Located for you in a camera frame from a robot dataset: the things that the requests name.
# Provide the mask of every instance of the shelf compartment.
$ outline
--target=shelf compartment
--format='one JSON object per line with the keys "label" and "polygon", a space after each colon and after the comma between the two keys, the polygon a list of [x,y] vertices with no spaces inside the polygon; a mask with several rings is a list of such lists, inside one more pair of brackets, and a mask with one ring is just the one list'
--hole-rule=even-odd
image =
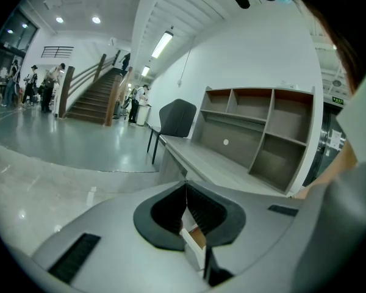
{"label": "shelf compartment", "polygon": [[230,113],[225,113],[225,112],[214,112],[212,110],[201,110],[201,111],[206,114],[214,114],[214,115],[219,115],[222,117],[234,118],[236,120],[245,120],[245,121],[250,121],[250,122],[262,124],[262,125],[266,124],[266,119],[263,119],[263,118],[257,118],[257,117],[239,115],[239,114],[230,114]]}
{"label": "shelf compartment", "polygon": [[196,141],[244,166],[248,171],[259,147],[264,125],[248,121],[236,123],[235,121],[239,120],[207,114]]}
{"label": "shelf compartment", "polygon": [[266,119],[272,89],[233,89],[227,113]]}
{"label": "shelf compartment", "polygon": [[275,89],[274,94],[274,109],[267,125],[268,132],[306,143],[312,120],[314,96],[280,89]]}
{"label": "shelf compartment", "polygon": [[205,93],[202,108],[215,112],[226,112],[231,89],[208,90]]}
{"label": "shelf compartment", "polygon": [[292,142],[292,143],[301,145],[302,147],[306,147],[306,143],[304,143],[304,142],[301,142],[301,141],[298,141],[298,140],[295,140],[295,139],[291,139],[289,137],[281,136],[279,134],[275,134],[275,133],[270,132],[270,131],[266,131],[265,133],[267,135],[269,135],[269,136],[273,136],[273,137],[276,137],[276,138],[280,138],[282,140],[286,140],[286,141],[289,141],[289,142]]}
{"label": "shelf compartment", "polygon": [[303,144],[265,134],[262,148],[249,173],[274,189],[287,193],[305,149]]}

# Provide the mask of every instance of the sleeve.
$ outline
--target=sleeve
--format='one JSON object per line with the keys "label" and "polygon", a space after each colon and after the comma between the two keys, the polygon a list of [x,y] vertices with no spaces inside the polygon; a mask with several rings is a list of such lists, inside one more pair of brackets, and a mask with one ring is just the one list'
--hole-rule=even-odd
{"label": "sleeve", "polygon": [[358,163],[366,162],[366,77],[337,121],[353,148]]}

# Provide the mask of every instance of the ceiling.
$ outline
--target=ceiling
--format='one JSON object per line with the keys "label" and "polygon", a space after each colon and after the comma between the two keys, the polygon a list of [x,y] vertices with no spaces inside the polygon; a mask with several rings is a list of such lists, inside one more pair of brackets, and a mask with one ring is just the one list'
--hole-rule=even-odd
{"label": "ceiling", "polygon": [[[96,32],[129,42],[139,1],[28,0],[40,17],[56,32]],[[101,24],[92,21],[94,16],[101,19]],[[57,17],[61,17],[64,22],[58,23]]]}
{"label": "ceiling", "polygon": [[[264,0],[249,1],[251,5],[265,3]],[[236,16],[241,11],[234,0],[156,0],[140,40],[135,62],[136,78],[140,78],[142,68],[147,65],[151,70],[144,80],[152,81],[179,49],[190,44],[193,37],[219,21]],[[350,94],[336,50],[313,16],[304,7],[300,7],[300,11],[316,48],[324,93],[348,99]],[[165,31],[174,33],[174,38],[160,57],[153,59],[152,52]],[[342,83],[340,87],[333,86],[332,82],[336,79]]]}
{"label": "ceiling", "polygon": [[[250,1],[252,5],[260,3],[259,0]],[[234,0],[157,0],[140,42],[135,72],[140,74],[141,68],[147,65],[152,78],[193,37],[237,12],[241,9]],[[165,31],[172,32],[174,37],[160,57],[153,59],[153,50]]]}

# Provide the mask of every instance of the black pants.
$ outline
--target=black pants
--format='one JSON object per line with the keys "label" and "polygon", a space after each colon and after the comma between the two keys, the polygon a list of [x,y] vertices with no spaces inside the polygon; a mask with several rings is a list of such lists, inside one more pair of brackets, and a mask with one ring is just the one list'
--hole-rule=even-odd
{"label": "black pants", "polygon": [[135,121],[135,118],[137,117],[139,104],[140,103],[138,103],[138,101],[136,99],[132,100],[132,109],[130,110],[129,120]]}
{"label": "black pants", "polygon": [[46,88],[43,91],[41,109],[42,112],[47,112],[49,110],[49,103],[51,100],[51,95],[53,94],[53,88]]}
{"label": "black pants", "polygon": [[34,97],[34,91],[32,90],[32,84],[27,84],[26,89],[24,91],[23,101],[24,104],[26,102],[27,97],[30,97],[30,103],[32,103],[32,98]]}

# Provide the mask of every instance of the gray floor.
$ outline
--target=gray floor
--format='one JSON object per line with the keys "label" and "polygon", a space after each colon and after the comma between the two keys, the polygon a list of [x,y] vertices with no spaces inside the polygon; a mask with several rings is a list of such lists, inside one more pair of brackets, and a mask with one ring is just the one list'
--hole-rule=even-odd
{"label": "gray floor", "polygon": [[0,107],[0,145],[45,162],[74,168],[157,172],[164,148],[159,144],[154,165],[146,152],[150,130],[116,120],[103,127],[74,119],[41,114],[38,107],[8,110]]}

